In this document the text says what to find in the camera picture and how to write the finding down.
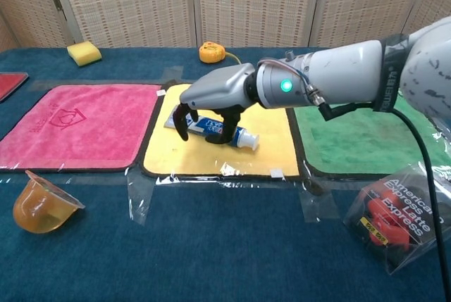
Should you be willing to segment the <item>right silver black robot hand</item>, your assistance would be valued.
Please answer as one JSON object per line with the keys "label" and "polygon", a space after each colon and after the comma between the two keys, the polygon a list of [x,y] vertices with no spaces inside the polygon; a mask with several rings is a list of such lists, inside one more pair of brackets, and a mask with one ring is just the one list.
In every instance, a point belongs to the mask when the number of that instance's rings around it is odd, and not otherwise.
{"label": "right silver black robot hand", "polygon": [[248,94],[246,84],[254,77],[250,63],[217,68],[191,84],[179,97],[180,104],[173,112],[175,129],[183,141],[188,140],[186,116],[198,120],[198,111],[213,111],[223,118],[219,135],[209,135],[212,144],[228,144],[233,140],[241,114],[257,102]]}

